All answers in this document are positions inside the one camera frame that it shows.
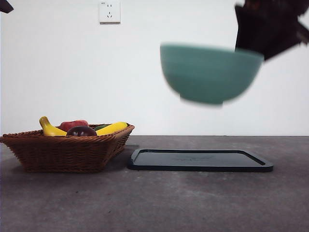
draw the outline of yellow banana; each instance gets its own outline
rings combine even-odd
[[[67,133],[57,127],[54,127],[48,121],[48,118],[43,116],[40,118],[40,125],[43,128],[43,133],[45,136],[65,136]]]
[[[125,122],[116,122],[96,131],[97,135],[111,134],[127,127]]]

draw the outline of wall socket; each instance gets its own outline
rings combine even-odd
[[[120,1],[101,1],[98,8],[100,24],[120,23]]]

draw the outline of black object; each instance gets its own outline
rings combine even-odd
[[[12,10],[14,10],[14,8],[10,5],[10,3],[8,3],[6,0],[0,0],[0,11],[1,12],[9,13]]]
[[[200,172],[271,172],[273,164],[240,150],[137,149],[128,166],[132,170]]]
[[[309,0],[246,0],[236,5],[238,21],[236,48],[252,50],[265,60],[300,43],[309,43],[309,30],[298,16],[309,7]]]

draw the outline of teal bowl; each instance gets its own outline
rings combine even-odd
[[[264,61],[253,51],[174,43],[161,44],[160,57],[166,81],[181,98],[209,104],[244,92]]]

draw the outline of woven basket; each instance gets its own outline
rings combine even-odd
[[[95,128],[102,124],[90,125]],[[42,130],[4,134],[25,172],[95,173],[124,148],[134,126],[101,136],[44,136]]]

